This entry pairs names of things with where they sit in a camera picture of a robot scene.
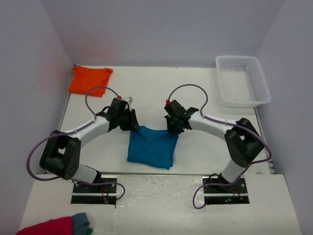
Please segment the blue t shirt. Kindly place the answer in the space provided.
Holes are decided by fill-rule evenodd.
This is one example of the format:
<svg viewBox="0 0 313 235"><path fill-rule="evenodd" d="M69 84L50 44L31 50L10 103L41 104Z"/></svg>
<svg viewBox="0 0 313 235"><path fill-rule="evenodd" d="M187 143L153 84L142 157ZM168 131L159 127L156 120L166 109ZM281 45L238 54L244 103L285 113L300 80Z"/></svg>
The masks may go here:
<svg viewBox="0 0 313 235"><path fill-rule="evenodd" d="M130 132L127 161L169 170L174 164L178 135L167 130L153 130L141 126Z"/></svg>

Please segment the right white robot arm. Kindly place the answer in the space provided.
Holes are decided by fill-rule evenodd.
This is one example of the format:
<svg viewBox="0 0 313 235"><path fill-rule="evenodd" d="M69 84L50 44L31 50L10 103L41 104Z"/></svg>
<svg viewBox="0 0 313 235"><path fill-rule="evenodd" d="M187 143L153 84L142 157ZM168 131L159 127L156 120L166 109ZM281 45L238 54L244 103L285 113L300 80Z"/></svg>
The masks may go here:
<svg viewBox="0 0 313 235"><path fill-rule="evenodd" d="M235 180L250 166L254 159L264 149L257 139L257 132L251 122L242 118L235 122L240 127L225 126L204 118L199 109L185 109L176 100L166 101L166 123L170 136L179 135L187 130L197 130L226 142L230 160L225 169L218 175L216 183L223 192L235 188Z"/></svg>

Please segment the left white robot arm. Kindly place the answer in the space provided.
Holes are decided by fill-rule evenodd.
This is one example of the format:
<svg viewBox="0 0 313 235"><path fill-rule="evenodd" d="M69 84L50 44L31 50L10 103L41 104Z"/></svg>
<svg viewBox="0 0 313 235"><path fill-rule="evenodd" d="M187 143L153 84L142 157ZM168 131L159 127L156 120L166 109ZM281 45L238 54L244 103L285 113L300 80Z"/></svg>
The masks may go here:
<svg viewBox="0 0 313 235"><path fill-rule="evenodd" d="M132 102L131 97L114 98L111 105L97 113L91 122L69 133L52 132L40 159L40 167L64 180L82 182L90 192L99 191L102 186L100 172L80 163L81 149L117 127L122 131L140 129L135 109L130 108Z"/></svg>

